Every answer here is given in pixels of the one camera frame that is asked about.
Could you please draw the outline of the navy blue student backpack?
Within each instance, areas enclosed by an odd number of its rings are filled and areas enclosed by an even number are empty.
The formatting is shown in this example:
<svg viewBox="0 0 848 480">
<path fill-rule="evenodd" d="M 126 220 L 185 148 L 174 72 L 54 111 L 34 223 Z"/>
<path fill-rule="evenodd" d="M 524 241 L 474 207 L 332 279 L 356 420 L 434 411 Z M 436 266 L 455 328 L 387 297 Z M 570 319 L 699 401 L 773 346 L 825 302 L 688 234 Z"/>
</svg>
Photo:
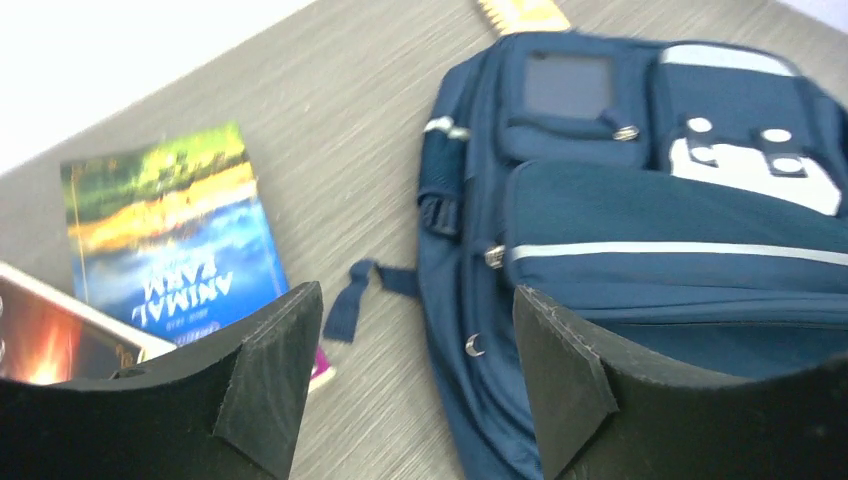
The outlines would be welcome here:
<svg viewBox="0 0 848 480">
<path fill-rule="evenodd" d="M 516 33 L 453 67 L 424 129 L 418 299 L 469 479 L 544 477 L 516 290 L 674 360 L 766 380 L 847 358 L 847 110 L 782 57 L 699 41 Z"/>
</svg>

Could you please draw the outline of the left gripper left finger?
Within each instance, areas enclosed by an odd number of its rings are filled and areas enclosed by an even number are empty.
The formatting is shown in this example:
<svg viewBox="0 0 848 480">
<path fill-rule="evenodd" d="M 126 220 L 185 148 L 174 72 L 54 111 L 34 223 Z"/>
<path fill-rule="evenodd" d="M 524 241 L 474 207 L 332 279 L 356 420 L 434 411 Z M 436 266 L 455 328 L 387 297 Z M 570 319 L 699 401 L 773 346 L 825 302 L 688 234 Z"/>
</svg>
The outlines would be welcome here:
<svg viewBox="0 0 848 480">
<path fill-rule="evenodd" d="M 285 479 L 323 313 L 305 282 L 109 379 L 1 384 L 5 479 Z"/>
</svg>

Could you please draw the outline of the orange small notebook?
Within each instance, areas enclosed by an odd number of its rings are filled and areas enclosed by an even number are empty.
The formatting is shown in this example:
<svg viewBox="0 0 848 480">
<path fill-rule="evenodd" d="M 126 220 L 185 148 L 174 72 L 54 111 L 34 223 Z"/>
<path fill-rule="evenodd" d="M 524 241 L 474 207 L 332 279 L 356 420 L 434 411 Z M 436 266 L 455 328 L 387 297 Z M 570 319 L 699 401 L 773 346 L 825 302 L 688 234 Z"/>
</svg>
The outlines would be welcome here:
<svg viewBox="0 0 848 480">
<path fill-rule="evenodd" d="M 571 22 L 552 0 L 479 0 L 477 4 L 499 35 L 571 28 Z"/>
</svg>

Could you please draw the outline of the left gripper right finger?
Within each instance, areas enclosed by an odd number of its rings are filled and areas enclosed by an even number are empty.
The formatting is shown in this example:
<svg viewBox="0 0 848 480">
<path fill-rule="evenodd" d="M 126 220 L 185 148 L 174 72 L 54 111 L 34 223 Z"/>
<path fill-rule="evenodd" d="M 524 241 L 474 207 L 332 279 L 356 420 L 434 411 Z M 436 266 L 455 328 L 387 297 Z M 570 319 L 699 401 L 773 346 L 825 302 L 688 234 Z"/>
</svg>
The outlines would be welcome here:
<svg viewBox="0 0 848 480">
<path fill-rule="evenodd" d="M 766 380 L 680 362 L 519 287 L 513 319 L 547 479 L 843 479 L 847 358 Z"/>
</svg>

